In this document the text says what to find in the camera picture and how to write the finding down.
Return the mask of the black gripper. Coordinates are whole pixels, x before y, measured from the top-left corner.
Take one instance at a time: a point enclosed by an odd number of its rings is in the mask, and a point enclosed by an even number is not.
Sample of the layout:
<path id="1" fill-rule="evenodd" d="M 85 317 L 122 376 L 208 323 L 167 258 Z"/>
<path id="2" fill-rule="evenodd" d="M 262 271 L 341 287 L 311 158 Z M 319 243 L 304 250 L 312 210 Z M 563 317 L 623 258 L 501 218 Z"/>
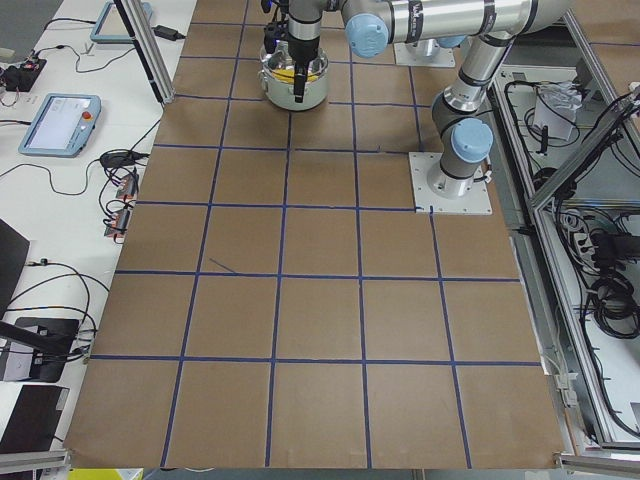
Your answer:
<path id="1" fill-rule="evenodd" d="M 309 63 L 318 55 L 320 29 L 320 19 L 312 21 L 290 19 L 288 22 L 288 51 L 294 60 L 294 100 L 296 103 L 304 101 L 306 74 Z"/>

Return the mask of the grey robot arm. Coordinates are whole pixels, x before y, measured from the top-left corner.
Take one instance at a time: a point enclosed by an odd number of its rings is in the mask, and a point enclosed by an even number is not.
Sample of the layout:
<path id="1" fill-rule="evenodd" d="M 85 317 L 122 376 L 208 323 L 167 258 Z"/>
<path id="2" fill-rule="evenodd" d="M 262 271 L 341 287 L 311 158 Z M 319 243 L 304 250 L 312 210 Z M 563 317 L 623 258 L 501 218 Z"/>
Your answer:
<path id="1" fill-rule="evenodd" d="M 539 31 L 560 19 L 569 1 L 284 1 L 288 18 L 285 39 L 293 69 L 293 98 L 304 99 L 309 64 L 317 57 L 322 16 L 340 12 L 351 51 L 372 58 L 394 43 L 413 44 L 426 39 L 471 38 L 471 46 L 455 81 L 434 100 L 432 118 L 440 131 L 445 153 L 438 177 L 444 195 L 454 184 L 468 181 L 476 169 L 451 144 L 448 121 L 474 115 L 484 100 L 515 38 Z"/>

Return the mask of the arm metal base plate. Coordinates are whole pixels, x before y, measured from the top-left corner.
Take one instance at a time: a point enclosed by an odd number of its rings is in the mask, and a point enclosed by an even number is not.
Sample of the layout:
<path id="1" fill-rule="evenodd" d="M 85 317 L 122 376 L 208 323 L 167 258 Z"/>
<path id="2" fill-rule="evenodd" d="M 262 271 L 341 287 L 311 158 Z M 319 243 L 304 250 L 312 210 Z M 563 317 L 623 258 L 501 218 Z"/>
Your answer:
<path id="1" fill-rule="evenodd" d="M 493 213 L 487 183 L 480 180 L 480 166 L 468 179 L 447 176 L 440 165 L 442 154 L 410 152 L 409 164 L 417 213 L 488 216 Z"/>
<path id="2" fill-rule="evenodd" d="M 395 43 L 394 54 L 397 65 L 429 68 L 455 67 L 453 49 L 440 46 L 435 39 L 411 44 Z"/>

